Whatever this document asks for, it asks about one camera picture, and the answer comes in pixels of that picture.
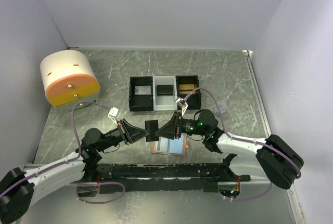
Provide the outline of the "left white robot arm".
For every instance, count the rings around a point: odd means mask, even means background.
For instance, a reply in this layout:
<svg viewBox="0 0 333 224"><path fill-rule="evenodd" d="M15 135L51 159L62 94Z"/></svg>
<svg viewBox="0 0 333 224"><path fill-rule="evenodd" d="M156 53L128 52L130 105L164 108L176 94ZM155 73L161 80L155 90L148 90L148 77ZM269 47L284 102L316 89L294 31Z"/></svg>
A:
<svg viewBox="0 0 333 224"><path fill-rule="evenodd" d="M101 152L122 142L132 144L148 135L149 131L120 120L107 133L90 128L76 151L51 164L25 172L19 167L11 169L1 180L1 223L15 222L34 203L69 183L93 181Z"/></svg>

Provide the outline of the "black credit card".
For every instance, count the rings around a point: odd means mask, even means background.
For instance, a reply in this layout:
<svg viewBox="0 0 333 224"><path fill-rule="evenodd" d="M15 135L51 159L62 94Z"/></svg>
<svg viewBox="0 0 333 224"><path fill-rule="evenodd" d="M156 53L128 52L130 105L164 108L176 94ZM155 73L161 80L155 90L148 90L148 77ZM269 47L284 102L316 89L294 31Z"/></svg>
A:
<svg viewBox="0 0 333 224"><path fill-rule="evenodd" d="M148 135L146 136L146 142L159 141L159 137L155 133L159 130L158 120L145 121L145 130Z"/></svg>

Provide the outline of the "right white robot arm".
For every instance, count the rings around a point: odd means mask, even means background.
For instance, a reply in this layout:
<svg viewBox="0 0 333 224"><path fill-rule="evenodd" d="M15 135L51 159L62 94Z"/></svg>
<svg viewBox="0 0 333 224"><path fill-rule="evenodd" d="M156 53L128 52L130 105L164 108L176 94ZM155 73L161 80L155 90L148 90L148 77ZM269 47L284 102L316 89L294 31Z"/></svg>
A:
<svg viewBox="0 0 333 224"><path fill-rule="evenodd" d="M233 155L221 168L221 176L226 181L241 175L256 176L289 189L301 177L303 159L278 135L247 139L225 132L218 123L210 110L199 110L194 119L185 119L180 111L175 111L171 119L155 131L155 136L178 139L182 134L198 135L203 137L202 143L210 152Z"/></svg>

